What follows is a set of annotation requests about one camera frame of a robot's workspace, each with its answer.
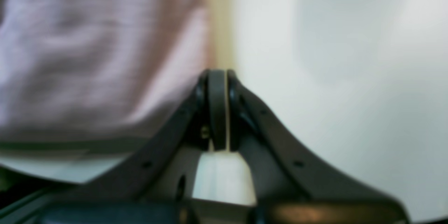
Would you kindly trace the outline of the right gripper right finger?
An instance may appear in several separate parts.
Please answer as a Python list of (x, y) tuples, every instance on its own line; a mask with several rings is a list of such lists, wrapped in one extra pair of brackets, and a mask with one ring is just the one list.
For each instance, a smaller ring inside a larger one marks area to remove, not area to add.
[(302, 144), (227, 71), (231, 151), (248, 164), (256, 197), (248, 224), (408, 224), (394, 197), (350, 177)]

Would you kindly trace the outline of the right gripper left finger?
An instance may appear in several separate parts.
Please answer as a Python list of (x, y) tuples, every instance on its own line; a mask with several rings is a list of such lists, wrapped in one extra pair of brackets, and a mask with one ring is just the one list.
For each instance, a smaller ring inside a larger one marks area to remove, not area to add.
[(156, 135), (125, 161), (77, 187), (51, 185), (1, 210), (2, 224), (197, 224), (189, 206), (210, 144), (227, 149), (226, 71), (204, 71)]

